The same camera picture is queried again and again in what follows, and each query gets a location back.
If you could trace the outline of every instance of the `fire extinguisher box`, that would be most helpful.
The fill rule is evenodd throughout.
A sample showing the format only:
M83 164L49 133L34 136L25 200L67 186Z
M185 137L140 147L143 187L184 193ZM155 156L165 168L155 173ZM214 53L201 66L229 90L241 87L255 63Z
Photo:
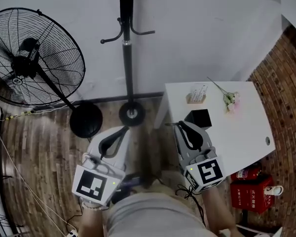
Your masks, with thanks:
M230 184L232 206L263 213L274 203L274 196L264 194L265 187L272 185L271 176L261 176L256 180L234 181Z

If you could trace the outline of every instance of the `wooden floor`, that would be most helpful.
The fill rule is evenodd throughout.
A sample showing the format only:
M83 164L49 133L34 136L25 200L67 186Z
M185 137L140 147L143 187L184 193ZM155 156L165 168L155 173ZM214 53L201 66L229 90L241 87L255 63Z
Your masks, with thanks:
M127 172L144 170L158 175L161 168L175 169L177 166L171 128L165 126L158 131L153 130L159 102L159 98L141 101L147 111L146 119L143 125L131 129ZM122 104L123 102L98 104L104 116L102 131L122 125L118 118L118 110ZM80 214L71 188L75 167L81 164L82 154L89 145L87 139L78 138L71 132L70 115L71 110L63 108L42 115L4 121L1 126L3 141L28 185L66 220ZM3 173L13 176L3 181L5 202L13 221L18 225L28 226L31 236L61 236L25 188L1 143L0 152ZM142 159L147 162L147 157L153 164L142 164ZM44 208L65 233L65 223ZM77 225L78 220L75 217L71 223Z

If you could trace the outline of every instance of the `electric fan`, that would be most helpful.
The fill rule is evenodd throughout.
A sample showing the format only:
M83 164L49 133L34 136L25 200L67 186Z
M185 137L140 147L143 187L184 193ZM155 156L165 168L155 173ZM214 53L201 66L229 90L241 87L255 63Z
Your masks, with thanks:
M89 138L101 128L100 109L91 103L75 108L67 99L84 74L81 50L61 25L39 10L0 11L0 100L20 107L62 100L73 111L74 134Z

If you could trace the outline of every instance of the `power cord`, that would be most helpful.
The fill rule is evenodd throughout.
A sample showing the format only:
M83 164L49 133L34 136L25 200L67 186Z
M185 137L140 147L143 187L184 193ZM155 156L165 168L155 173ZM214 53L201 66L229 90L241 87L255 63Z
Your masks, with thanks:
M186 192L186 195L184 196L185 199L188 199L188 198L192 198L194 200L194 202L196 203L197 205L197 208L198 208L198 211L199 211L199 214L201 215L201 218L202 218L202 221L203 221L203 224L205 226L205 221L204 221L204 211L203 211L203 208L199 205L198 201L196 200L195 196L197 195L201 195L201 193L194 193L193 192L193 188L192 186L190 186L189 188L186 188L185 186L183 186L182 184L178 184L178 189L176 190L176 195L178 196L178 191L184 191Z
M70 233L70 231L68 230L69 221L71 219L73 219L74 217L81 217L82 216L82 207L81 207L81 203L80 203L80 198L78 198L78 203L79 203L79 206L80 206L80 215L78 215L78 214L77 215L74 215L69 220L67 220L67 222L66 222L66 230L67 230L68 233Z
M53 213L55 213L55 215L58 216L63 222L67 223L67 221L65 221L61 216L59 216L59 215L57 214L57 212L55 212L52 208L50 208L50 207L49 207L44 201L42 201L42 200L38 197L38 195L35 194L35 192L31 189L31 187L30 187L30 186L27 184L27 182L24 180L24 178L23 178L21 172L19 171L19 169L16 167L16 165L15 165L14 161L12 160L12 157L10 156L9 151L8 151L8 149L6 148L6 146L5 146L5 144L4 144L4 142L3 142L2 138L1 138L1 136L0 136L0 141L1 141L1 143L2 143L2 145L3 145L3 147L4 147L5 151L6 151L6 153L7 153L7 155L8 155L10 161L12 162L13 167L15 168L16 172L17 172L18 175L20 176L20 178L21 178L21 180L23 181L24 185L28 188L28 190L29 190L30 194L32 195L33 199L36 201L36 203L38 204L38 206L39 206L39 207L42 209L42 211L45 213L45 215L47 216L47 218L48 218L48 219L49 219L49 220L55 225L55 227L56 227L57 230L62 234L62 236L66 237L66 236L64 235L64 233L61 231L61 229L58 227L58 225L55 223L55 221L52 220L52 218L48 215L48 213L47 213L47 212L44 210L44 208L40 205L40 202L41 202L42 204L44 204L44 205L45 205L49 210L51 210ZM70 223L68 223L68 225L71 226L74 230L76 230L76 228L75 228L73 225L71 225Z
M19 118L19 117L28 116L28 115L37 115L37 114L43 114L43 113L50 113L50 112L53 112L53 111L62 109L64 107L67 107L67 105L64 105L64 106L58 107L58 108L54 108L54 109L49 110L49 111L43 111L43 112L34 112L34 111L21 112L21 114L16 114L16 115L8 116L5 119L1 119L0 121L8 121L10 119Z

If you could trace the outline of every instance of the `fan motor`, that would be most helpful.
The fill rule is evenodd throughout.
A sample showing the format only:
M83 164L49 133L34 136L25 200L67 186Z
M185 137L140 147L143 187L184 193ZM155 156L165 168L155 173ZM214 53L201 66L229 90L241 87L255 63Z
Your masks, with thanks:
M23 76L33 79L36 76L36 70L33 69L33 66L39 66L39 64L34 63L30 58L24 56L14 56L11 62L11 68L18 77Z

